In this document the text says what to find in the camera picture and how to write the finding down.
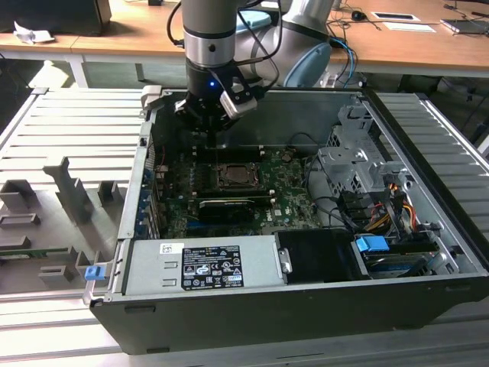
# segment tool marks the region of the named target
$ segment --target green circuit board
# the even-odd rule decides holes
[[[317,216],[306,189],[303,187],[303,164],[301,158],[285,149],[264,149],[260,162],[247,164],[249,170],[256,173],[250,186],[274,191],[273,203],[254,208],[253,219],[239,224],[207,225],[199,221],[199,202],[196,197],[193,180],[198,171],[204,171],[205,177],[214,174],[219,163],[197,164],[191,154],[181,154],[169,164],[170,182],[165,183],[170,195],[161,200],[160,208],[166,216],[165,239],[192,237],[219,237],[233,235],[270,235],[284,229],[320,228]],[[206,182],[213,185],[213,180]],[[250,192],[247,199],[253,200],[255,193]],[[220,200],[233,200],[220,197]]]

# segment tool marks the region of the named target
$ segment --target motherboard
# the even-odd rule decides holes
[[[165,239],[321,227],[304,187],[304,159],[293,148],[194,148],[166,166],[159,182]]]

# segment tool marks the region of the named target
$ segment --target warning label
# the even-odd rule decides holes
[[[185,291],[245,285],[239,246],[184,248],[182,264]]]

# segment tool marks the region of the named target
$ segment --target computer mouse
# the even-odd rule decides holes
[[[367,15],[362,11],[354,10],[351,13],[351,19],[354,21],[364,21],[365,19],[367,19]]]

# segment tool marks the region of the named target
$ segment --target white table leg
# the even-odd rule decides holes
[[[78,87],[88,88],[89,78],[88,78],[88,73],[86,72],[86,63],[82,61],[81,57],[70,58],[69,63]]]
[[[142,63],[136,63],[136,75],[138,76],[138,81],[144,82],[144,70],[143,70],[143,64]]]

